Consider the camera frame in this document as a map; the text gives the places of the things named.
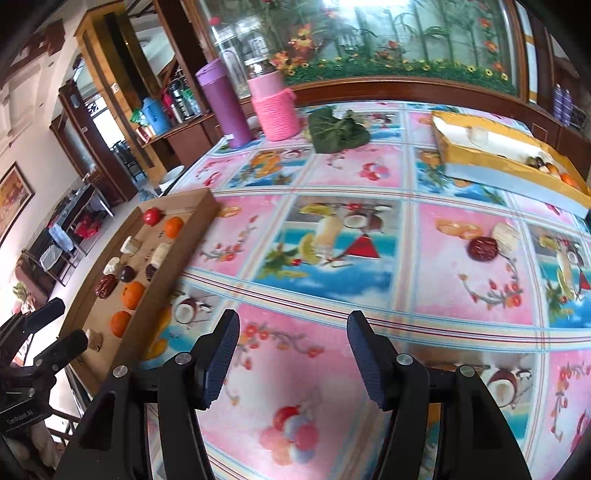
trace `white wall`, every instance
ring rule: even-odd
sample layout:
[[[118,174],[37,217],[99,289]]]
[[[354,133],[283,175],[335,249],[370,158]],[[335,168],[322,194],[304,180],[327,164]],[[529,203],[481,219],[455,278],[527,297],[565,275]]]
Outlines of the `white wall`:
[[[0,325],[11,316],[15,298],[10,282],[21,250],[49,211],[79,178],[54,134],[40,118],[0,157],[0,177],[15,162],[35,195],[0,247]]]

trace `water bottle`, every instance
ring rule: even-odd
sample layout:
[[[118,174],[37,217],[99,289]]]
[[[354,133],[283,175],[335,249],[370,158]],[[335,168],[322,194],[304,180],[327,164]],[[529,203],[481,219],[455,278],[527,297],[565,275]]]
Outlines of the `water bottle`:
[[[211,61],[195,76],[216,114],[217,121],[220,122],[230,148],[239,148],[250,142],[251,130],[223,61],[221,59]]]
[[[285,88],[281,72],[267,57],[249,60],[245,66],[252,107],[265,136],[276,142],[297,135],[301,125],[294,103],[296,94]]]
[[[554,118],[559,122],[562,121],[562,110],[563,110],[563,102],[564,102],[564,93],[560,85],[557,83],[556,87],[554,87]]]
[[[562,108],[562,123],[570,125],[570,118],[573,115],[573,98],[568,89],[564,91],[564,106]]]

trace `framed picture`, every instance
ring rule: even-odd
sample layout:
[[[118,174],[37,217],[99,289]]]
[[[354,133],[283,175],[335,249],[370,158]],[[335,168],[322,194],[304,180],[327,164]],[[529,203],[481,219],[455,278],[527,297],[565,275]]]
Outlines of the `framed picture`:
[[[35,192],[14,163],[0,180],[0,246],[33,195]]]

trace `red triangle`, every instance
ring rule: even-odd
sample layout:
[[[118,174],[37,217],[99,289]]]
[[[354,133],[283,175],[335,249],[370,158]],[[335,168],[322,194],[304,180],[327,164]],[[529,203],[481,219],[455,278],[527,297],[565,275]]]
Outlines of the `red triangle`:
[[[579,272],[579,288],[581,290],[591,290],[591,285],[589,285],[587,277],[585,277],[583,272]]]
[[[361,235],[355,242],[350,244],[340,256],[344,257],[345,255],[351,255],[352,257],[379,258],[379,253],[367,234]]]

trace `fruit-patterned tablecloth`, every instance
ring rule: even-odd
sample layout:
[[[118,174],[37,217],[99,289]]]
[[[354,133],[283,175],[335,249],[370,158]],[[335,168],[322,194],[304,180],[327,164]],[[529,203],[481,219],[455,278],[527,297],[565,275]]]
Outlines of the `fruit-patterned tablecloth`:
[[[351,102],[371,142],[316,154],[299,135],[222,141],[174,191],[207,186],[222,210],[164,310],[155,367],[235,309],[241,335],[220,398],[199,422],[223,479],[351,480],[375,466],[389,415],[363,387],[345,321],[361,309],[399,352],[488,385],[534,480],[558,471],[591,418],[591,235],[583,220],[517,194],[443,174],[431,110],[520,122],[446,105]],[[302,125],[313,108],[301,110]],[[472,261],[470,238],[499,222],[514,258]],[[164,478],[157,418],[152,464]],[[429,418],[421,479],[431,478],[439,418]]]

